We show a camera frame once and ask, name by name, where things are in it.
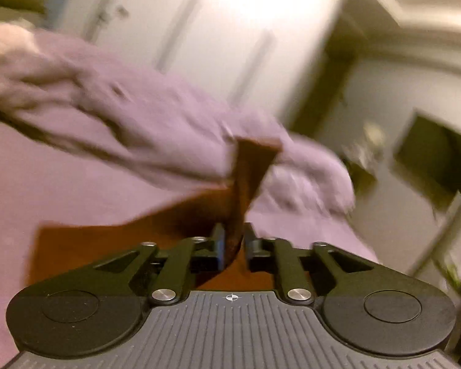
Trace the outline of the rust orange knit sweater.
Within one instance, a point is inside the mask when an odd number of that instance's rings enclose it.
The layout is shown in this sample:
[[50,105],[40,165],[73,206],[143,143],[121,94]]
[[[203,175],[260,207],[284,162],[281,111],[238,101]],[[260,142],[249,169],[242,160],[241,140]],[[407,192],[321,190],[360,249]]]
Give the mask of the rust orange knit sweater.
[[225,230],[224,265],[241,249],[246,213],[266,172],[281,152],[276,139],[239,139],[230,180],[200,189],[171,205],[113,226],[53,226],[38,231],[29,261],[28,285],[115,256],[143,242],[161,249],[194,236],[209,237],[216,225]]

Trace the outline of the black flat television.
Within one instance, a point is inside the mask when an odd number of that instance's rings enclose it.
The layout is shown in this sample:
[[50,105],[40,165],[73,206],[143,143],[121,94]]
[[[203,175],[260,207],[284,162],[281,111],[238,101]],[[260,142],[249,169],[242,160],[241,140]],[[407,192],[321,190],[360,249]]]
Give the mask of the black flat television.
[[416,111],[393,154],[401,177],[436,206],[461,196],[461,132]]

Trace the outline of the purple bed sheet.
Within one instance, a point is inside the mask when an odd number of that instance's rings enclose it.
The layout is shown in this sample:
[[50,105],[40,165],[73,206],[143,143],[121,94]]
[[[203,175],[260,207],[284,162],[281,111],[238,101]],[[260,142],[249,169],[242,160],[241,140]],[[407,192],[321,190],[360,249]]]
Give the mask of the purple bed sheet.
[[156,188],[105,162],[35,142],[0,122],[0,367],[17,353],[6,307],[28,285],[41,228],[131,222],[196,191]]

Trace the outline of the purple crumpled duvet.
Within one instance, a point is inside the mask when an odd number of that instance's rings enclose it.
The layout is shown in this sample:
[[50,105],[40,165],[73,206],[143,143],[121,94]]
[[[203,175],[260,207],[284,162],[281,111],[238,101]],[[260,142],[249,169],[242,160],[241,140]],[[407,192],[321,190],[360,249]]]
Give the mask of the purple crumpled duvet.
[[348,213],[355,205],[340,159],[272,116],[226,107],[178,77],[132,68],[79,38],[19,22],[0,22],[0,119],[172,188],[227,180],[241,138],[277,141],[260,210]]

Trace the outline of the gold side table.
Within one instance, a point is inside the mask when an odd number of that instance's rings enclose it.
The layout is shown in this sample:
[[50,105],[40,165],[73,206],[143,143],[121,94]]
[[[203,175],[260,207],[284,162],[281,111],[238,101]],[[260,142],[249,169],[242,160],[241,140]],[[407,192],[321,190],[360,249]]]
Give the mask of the gold side table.
[[358,157],[349,153],[342,152],[340,159],[348,171],[356,196],[360,197],[371,193],[377,184],[376,170],[368,167]]

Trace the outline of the wrapped flower bouquet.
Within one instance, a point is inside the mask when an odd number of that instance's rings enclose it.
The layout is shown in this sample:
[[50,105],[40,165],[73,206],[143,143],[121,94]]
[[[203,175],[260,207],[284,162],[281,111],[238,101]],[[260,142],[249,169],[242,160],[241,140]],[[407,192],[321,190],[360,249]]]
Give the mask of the wrapped flower bouquet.
[[366,121],[362,135],[351,147],[351,158],[367,171],[373,171],[382,157],[386,135],[377,123]]

